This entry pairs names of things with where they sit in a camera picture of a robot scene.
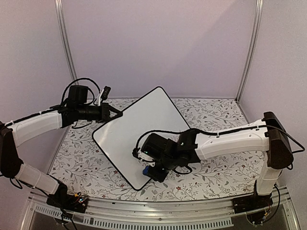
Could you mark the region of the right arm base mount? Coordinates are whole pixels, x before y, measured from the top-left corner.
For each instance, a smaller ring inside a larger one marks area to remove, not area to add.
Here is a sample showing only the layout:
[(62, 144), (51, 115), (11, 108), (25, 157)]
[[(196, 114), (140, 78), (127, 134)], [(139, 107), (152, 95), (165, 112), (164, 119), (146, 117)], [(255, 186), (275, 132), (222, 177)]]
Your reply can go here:
[(263, 224), (271, 212), (273, 201), (271, 194), (258, 195), (254, 192), (248, 196), (242, 196), (232, 199), (234, 212), (245, 213), (246, 218), (252, 225)]

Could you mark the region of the blue whiteboard eraser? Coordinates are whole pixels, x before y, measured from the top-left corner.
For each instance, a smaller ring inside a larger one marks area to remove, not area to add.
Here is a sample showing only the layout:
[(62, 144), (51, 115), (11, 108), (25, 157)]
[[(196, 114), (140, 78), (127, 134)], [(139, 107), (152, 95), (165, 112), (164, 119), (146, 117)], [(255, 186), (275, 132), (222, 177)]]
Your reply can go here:
[(146, 166), (146, 167), (143, 169), (142, 174), (145, 175), (145, 176), (150, 177), (149, 169), (150, 169), (150, 166)]

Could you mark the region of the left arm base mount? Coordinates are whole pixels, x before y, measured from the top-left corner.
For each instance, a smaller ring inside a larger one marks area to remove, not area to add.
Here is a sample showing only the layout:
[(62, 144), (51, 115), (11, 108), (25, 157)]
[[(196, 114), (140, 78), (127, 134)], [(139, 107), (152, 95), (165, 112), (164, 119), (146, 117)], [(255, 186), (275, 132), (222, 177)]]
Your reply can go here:
[(68, 194), (67, 190), (57, 190), (55, 194), (49, 195), (47, 204), (50, 206), (62, 208), (64, 210), (85, 213), (88, 205), (88, 196), (77, 193)]

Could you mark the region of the white whiteboard black frame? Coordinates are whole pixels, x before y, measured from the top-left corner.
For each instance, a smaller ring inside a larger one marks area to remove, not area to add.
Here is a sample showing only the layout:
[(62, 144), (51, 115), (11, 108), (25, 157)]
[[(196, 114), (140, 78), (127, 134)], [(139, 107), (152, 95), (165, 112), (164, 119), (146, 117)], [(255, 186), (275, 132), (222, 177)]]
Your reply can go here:
[(149, 130), (185, 131), (189, 125), (165, 90), (158, 86), (123, 110), (120, 118), (97, 128), (92, 138), (116, 170), (136, 191), (150, 181), (143, 162), (133, 157), (138, 138)]

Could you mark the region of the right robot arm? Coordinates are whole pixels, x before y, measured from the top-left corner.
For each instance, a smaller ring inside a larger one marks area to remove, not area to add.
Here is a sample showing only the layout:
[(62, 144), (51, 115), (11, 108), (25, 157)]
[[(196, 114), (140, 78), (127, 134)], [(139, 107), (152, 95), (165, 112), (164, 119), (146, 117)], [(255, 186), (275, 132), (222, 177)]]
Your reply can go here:
[(189, 168), (211, 157), (244, 151), (262, 151), (265, 163), (256, 180), (254, 194), (248, 199), (252, 209), (263, 205), (272, 193), (274, 183), (285, 168), (293, 165), (294, 151), (291, 137), (273, 112), (265, 112), (263, 118), (244, 126), (207, 132), (198, 128), (185, 131), (150, 130), (142, 134), (132, 151), (133, 157), (149, 163), (143, 175), (163, 182), (170, 171), (177, 167)]

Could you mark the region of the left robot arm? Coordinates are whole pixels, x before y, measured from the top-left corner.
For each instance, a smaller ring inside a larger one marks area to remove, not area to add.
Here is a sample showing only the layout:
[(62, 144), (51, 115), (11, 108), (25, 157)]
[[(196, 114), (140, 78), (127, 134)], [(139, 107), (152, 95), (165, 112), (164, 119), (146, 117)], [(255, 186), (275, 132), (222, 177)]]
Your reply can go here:
[(18, 156), (17, 148), (49, 131), (68, 127), (80, 120), (107, 123), (120, 118), (123, 112), (106, 103), (111, 88), (101, 89), (97, 83), (98, 95), (89, 102), (88, 86), (72, 81), (64, 90), (59, 104), (15, 121), (0, 125), (0, 174), (9, 179), (26, 183), (40, 189), (61, 208), (71, 204), (71, 197), (63, 190), (67, 187), (50, 175), (25, 163)]

